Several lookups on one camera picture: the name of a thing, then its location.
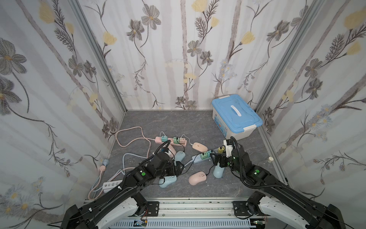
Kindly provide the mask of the pink power strip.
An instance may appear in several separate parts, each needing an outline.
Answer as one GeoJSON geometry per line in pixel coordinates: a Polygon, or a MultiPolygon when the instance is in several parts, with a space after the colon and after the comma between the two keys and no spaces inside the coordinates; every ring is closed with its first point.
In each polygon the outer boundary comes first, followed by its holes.
{"type": "MultiPolygon", "coordinates": [[[[187,140],[186,140],[186,143],[185,144],[175,144],[174,142],[173,142],[173,138],[169,138],[168,137],[168,140],[170,140],[171,141],[171,145],[173,145],[173,146],[186,146],[187,145],[187,140]]],[[[161,141],[161,137],[160,136],[157,136],[155,139],[154,139],[154,141],[155,141],[155,143],[157,143],[157,144],[162,144],[163,142],[161,141]]]]}

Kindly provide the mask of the blue mouse middle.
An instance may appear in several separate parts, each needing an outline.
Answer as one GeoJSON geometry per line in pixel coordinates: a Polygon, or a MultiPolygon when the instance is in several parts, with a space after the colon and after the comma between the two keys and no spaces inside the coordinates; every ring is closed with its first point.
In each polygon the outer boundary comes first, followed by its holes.
{"type": "Polygon", "coordinates": [[[183,162],[185,156],[186,156],[185,152],[177,151],[175,156],[174,156],[174,161],[183,162]]]}

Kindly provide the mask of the teal USB charger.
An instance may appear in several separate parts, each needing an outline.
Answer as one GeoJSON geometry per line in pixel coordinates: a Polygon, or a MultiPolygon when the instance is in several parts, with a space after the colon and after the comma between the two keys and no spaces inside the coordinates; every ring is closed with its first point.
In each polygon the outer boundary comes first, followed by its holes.
{"type": "Polygon", "coordinates": [[[167,137],[166,135],[161,136],[161,141],[162,141],[162,142],[166,142],[166,141],[168,141],[168,137],[167,137]]]}

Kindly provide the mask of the pink mouse near strip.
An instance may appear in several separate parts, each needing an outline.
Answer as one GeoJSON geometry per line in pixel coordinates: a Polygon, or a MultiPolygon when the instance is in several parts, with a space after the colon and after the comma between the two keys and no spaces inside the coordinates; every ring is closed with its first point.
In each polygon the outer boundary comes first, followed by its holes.
{"type": "Polygon", "coordinates": [[[175,157],[176,150],[173,148],[173,146],[171,146],[171,145],[168,146],[167,154],[169,155],[170,158],[175,157]]]}

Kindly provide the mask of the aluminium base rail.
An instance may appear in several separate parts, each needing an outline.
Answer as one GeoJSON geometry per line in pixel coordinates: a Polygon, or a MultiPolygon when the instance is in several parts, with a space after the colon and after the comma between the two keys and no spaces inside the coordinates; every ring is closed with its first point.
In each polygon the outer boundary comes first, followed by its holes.
{"type": "Polygon", "coordinates": [[[249,198],[232,199],[166,199],[148,202],[141,194],[128,197],[121,203],[118,200],[103,201],[98,199],[79,208],[83,220],[89,222],[91,228],[106,229],[133,215],[146,214],[148,222],[158,217],[182,218],[193,222],[198,218],[201,223],[208,222],[212,227],[215,220],[234,217],[245,221],[251,217],[269,215],[296,229],[317,226],[317,208],[305,200],[300,204],[292,204],[285,200],[274,200],[263,193],[255,192],[249,198]]]}

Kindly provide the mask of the pink mouse back right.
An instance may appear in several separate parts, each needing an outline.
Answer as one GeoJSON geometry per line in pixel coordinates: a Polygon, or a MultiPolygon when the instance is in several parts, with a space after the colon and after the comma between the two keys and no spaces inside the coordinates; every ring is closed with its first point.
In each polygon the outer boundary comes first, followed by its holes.
{"type": "Polygon", "coordinates": [[[198,143],[198,142],[193,143],[192,148],[194,150],[197,150],[197,151],[201,152],[201,153],[204,153],[204,152],[208,151],[208,148],[206,146],[204,146],[203,144],[198,143]]]}

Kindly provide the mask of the blue mouse right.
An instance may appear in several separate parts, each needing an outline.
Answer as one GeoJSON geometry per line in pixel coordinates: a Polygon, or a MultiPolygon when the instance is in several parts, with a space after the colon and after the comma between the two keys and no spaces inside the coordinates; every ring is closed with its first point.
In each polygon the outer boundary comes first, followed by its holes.
{"type": "Polygon", "coordinates": [[[220,167],[220,165],[216,165],[213,170],[213,176],[215,178],[222,178],[225,168],[220,167]]]}

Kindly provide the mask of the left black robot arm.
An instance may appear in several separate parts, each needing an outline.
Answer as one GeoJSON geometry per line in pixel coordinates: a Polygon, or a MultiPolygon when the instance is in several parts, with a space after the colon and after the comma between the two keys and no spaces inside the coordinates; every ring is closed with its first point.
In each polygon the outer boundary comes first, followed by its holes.
{"type": "Polygon", "coordinates": [[[122,182],[90,203],[67,209],[62,229],[106,229],[123,217],[141,215],[147,201],[140,193],[156,179],[179,176],[184,164],[176,162],[166,152],[159,152],[126,173],[122,182]]]}

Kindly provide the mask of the pink mouse front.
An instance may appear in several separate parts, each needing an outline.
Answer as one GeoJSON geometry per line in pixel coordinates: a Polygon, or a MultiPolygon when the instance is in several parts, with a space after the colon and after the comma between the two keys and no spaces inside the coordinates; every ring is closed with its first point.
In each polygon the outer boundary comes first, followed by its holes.
{"type": "Polygon", "coordinates": [[[206,174],[203,171],[200,171],[191,175],[188,179],[188,182],[190,185],[196,186],[197,184],[206,181],[206,179],[207,179],[206,174]]]}

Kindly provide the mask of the blue mouse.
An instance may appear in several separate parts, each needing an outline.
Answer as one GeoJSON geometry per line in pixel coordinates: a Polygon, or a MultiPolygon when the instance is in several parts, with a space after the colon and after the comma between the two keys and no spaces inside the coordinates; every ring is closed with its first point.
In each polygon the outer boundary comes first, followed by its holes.
{"type": "Polygon", "coordinates": [[[220,167],[220,165],[216,165],[213,170],[213,176],[215,178],[222,178],[225,168],[220,167]]]}
{"type": "Polygon", "coordinates": [[[174,161],[183,162],[185,156],[186,156],[185,152],[177,151],[175,156],[174,156],[174,161]]]}
{"type": "Polygon", "coordinates": [[[177,176],[167,176],[159,180],[158,185],[164,189],[177,181],[177,176]]]}

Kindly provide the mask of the white power strip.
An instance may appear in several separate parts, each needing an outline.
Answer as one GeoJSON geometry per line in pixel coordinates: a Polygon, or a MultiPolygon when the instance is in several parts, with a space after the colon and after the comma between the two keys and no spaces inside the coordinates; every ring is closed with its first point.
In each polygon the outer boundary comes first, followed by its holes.
{"type": "Polygon", "coordinates": [[[115,187],[118,187],[122,183],[122,180],[115,180],[115,181],[108,181],[103,183],[102,190],[104,193],[107,193],[114,189],[115,187]]]}

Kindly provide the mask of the blue mouse front left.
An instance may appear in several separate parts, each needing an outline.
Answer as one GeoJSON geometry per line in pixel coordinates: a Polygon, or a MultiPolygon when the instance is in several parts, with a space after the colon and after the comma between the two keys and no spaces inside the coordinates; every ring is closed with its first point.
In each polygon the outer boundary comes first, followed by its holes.
{"type": "Polygon", "coordinates": [[[158,185],[164,189],[177,181],[177,176],[167,176],[159,180],[158,185]]]}

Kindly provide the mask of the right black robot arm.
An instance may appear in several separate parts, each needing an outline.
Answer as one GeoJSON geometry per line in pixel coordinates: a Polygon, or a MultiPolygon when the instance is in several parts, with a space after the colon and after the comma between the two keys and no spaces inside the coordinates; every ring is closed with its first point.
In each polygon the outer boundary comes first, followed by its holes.
{"type": "Polygon", "coordinates": [[[285,185],[268,170],[254,165],[242,146],[230,153],[210,153],[214,163],[229,168],[247,188],[255,190],[246,202],[250,215],[263,213],[296,229],[345,229],[340,209],[325,206],[285,185]]]}

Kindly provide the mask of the blue lid storage box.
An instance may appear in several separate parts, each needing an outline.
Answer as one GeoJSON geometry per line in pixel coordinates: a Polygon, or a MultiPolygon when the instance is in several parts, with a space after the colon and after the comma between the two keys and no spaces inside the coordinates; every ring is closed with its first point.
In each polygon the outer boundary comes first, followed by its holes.
{"type": "Polygon", "coordinates": [[[225,139],[246,138],[263,125],[260,116],[237,94],[216,98],[212,106],[213,120],[225,139]]]}

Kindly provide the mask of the blue power strip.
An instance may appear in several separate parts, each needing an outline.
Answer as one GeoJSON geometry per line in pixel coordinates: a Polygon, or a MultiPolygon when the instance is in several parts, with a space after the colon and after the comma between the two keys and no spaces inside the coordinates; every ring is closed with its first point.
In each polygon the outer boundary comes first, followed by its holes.
{"type": "Polygon", "coordinates": [[[197,164],[197,163],[200,163],[200,162],[209,160],[211,158],[210,155],[212,153],[214,153],[214,151],[213,150],[209,150],[207,152],[200,153],[200,154],[198,154],[196,156],[192,156],[193,163],[194,164],[197,164]]]}

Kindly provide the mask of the yellow charger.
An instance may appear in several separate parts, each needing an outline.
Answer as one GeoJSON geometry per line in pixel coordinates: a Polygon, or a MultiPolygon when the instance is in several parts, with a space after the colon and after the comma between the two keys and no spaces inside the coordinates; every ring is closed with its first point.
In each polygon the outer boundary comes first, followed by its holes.
{"type": "Polygon", "coordinates": [[[219,154],[222,154],[222,153],[225,152],[225,150],[226,150],[226,147],[225,146],[221,146],[221,147],[218,148],[218,153],[219,154]]]}

